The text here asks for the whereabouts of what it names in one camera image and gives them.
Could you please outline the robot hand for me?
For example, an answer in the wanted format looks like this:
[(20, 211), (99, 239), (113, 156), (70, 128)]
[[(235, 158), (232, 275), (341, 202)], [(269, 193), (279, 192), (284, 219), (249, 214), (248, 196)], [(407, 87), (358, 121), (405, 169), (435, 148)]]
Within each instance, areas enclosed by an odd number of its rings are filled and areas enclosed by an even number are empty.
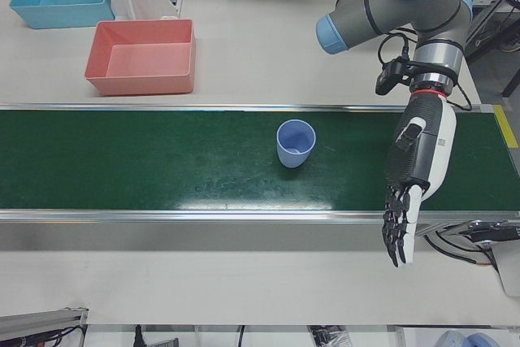
[(411, 264), (421, 204), (443, 184), (457, 119), (442, 93), (410, 95), (399, 119), (385, 167), (382, 237), (395, 267)]

